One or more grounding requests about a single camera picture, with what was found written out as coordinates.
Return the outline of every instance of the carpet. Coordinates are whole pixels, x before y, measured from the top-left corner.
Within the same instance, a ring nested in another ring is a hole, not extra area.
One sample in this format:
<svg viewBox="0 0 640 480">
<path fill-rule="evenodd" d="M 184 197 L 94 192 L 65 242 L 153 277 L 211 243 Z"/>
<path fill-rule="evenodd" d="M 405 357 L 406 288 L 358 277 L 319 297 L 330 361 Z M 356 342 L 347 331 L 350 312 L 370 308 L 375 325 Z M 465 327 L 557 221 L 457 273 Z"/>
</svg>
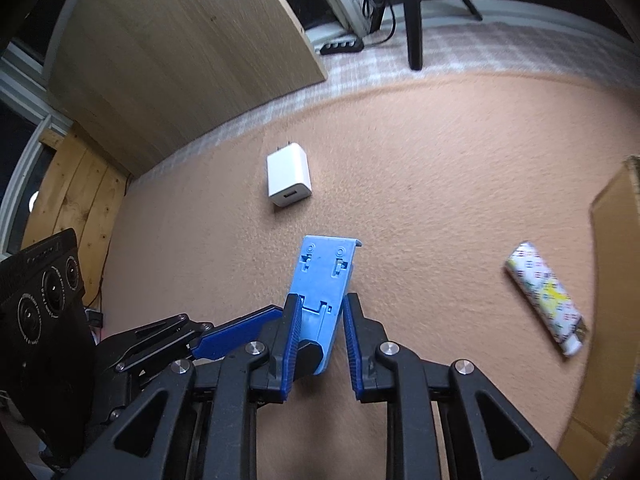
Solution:
<svg viewBox="0 0 640 480">
<path fill-rule="evenodd" d="M 478 73 L 341 97 L 136 185 L 103 283 L 103 336 L 186 312 L 221 324 L 282 304 L 306 234 L 356 237 L 350 290 L 420 357 L 472 360 L 556 446 L 588 349 L 564 360 L 502 270 L 532 240 L 589 324 L 588 210 L 640 151 L 640 98 L 555 75 Z M 266 156 L 306 150 L 313 196 L 278 209 Z M 262 479 L 382 478 L 385 407 L 351 391 L 342 330 L 325 374 L 258 411 Z"/>
</svg>

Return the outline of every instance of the black speaker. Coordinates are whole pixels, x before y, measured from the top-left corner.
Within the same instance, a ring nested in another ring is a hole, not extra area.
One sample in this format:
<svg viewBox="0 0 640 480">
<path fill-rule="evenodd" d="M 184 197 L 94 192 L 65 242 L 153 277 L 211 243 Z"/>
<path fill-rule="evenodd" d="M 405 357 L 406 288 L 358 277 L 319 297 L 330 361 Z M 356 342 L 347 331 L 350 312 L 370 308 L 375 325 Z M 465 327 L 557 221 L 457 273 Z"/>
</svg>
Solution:
<svg viewBox="0 0 640 480">
<path fill-rule="evenodd" d="M 68 467 L 91 413 L 95 343 L 73 229 L 0 262 L 0 389 Z"/>
</svg>

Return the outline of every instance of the metal screw head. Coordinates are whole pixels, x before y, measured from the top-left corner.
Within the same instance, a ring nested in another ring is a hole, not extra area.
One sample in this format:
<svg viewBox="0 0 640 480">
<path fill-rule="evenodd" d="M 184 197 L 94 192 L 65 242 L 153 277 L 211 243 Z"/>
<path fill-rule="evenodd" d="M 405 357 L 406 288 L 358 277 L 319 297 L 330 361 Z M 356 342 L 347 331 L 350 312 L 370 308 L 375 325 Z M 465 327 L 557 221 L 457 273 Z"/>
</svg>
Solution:
<svg viewBox="0 0 640 480">
<path fill-rule="evenodd" d="M 380 345 L 380 351 L 384 355 L 396 355 L 400 351 L 400 347 L 393 341 L 385 341 Z"/>
<path fill-rule="evenodd" d="M 174 374 L 183 374 L 191 368 L 191 362 L 187 359 L 178 359 L 171 363 L 171 371 Z"/>
<path fill-rule="evenodd" d="M 113 410 L 111 410 L 111 413 L 109 414 L 109 422 L 113 422 L 114 420 L 116 420 L 121 413 L 122 408 L 114 408 Z"/>
<path fill-rule="evenodd" d="M 251 341 L 244 346 L 244 351 L 251 355 L 258 355 L 264 352 L 264 343 Z"/>
<path fill-rule="evenodd" d="M 456 361 L 456 364 L 454 364 L 454 366 L 456 367 L 458 373 L 462 375 L 469 375 L 476 369 L 474 364 L 471 361 L 467 361 L 466 359 L 460 359 Z"/>
</svg>

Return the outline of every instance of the wooden panel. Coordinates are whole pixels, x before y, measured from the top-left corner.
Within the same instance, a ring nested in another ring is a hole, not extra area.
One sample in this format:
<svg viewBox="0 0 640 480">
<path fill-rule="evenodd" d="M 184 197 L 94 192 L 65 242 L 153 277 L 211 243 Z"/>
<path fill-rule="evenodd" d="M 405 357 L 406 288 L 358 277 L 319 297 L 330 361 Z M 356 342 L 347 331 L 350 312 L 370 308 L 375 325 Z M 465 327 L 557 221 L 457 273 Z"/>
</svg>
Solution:
<svg viewBox="0 0 640 480">
<path fill-rule="evenodd" d="M 85 305 L 89 305 L 98 295 L 102 268 L 107 257 L 113 223 L 124 197 L 125 184 L 125 178 L 115 168 L 107 168 L 78 244 Z"/>
<path fill-rule="evenodd" d="M 81 239 L 95 194 L 106 171 L 106 161 L 87 149 L 66 191 L 53 232 L 72 227 L 76 231 L 76 239 Z"/>
<path fill-rule="evenodd" d="M 49 90 L 134 175 L 326 79 L 285 0 L 79 0 Z"/>
<path fill-rule="evenodd" d="M 65 137 L 54 132 L 51 128 L 44 128 L 38 140 L 46 146 L 57 150 L 60 144 L 62 144 L 62 141 L 65 140 Z"/>
<path fill-rule="evenodd" d="M 60 144 L 42 181 L 22 238 L 23 248 L 53 234 L 66 191 L 85 152 L 85 143 L 72 129 Z"/>
</svg>

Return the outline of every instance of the white window frame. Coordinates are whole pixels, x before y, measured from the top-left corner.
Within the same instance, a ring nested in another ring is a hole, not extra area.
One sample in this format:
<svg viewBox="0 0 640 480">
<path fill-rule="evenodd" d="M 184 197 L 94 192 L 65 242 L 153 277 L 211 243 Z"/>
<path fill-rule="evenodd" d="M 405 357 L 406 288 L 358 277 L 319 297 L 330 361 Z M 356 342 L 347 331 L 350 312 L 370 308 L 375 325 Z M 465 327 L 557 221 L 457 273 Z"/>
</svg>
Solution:
<svg viewBox="0 0 640 480">
<path fill-rule="evenodd" d="M 0 58 L 0 100 L 16 114 L 36 124 L 0 204 L 0 261 L 10 256 L 7 245 L 15 214 L 42 152 L 40 135 L 45 128 L 51 128 L 64 136 L 73 122 L 49 105 L 42 70 L 42 65 L 15 43 L 10 43 Z"/>
</svg>

